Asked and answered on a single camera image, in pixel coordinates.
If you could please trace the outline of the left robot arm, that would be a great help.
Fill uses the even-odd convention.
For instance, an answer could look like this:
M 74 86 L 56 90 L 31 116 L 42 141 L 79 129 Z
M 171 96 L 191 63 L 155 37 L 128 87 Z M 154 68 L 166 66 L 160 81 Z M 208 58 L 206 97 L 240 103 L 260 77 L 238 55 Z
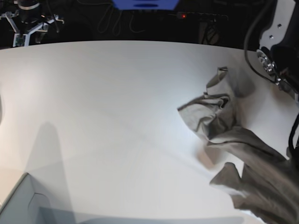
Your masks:
M 258 72 L 248 56 L 251 35 L 267 12 L 270 22 L 261 31 L 257 58 L 266 76 Z M 243 42 L 247 65 L 259 77 L 275 84 L 293 100 L 299 102 L 299 2 L 297 0 L 268 0 L 247 30 Z

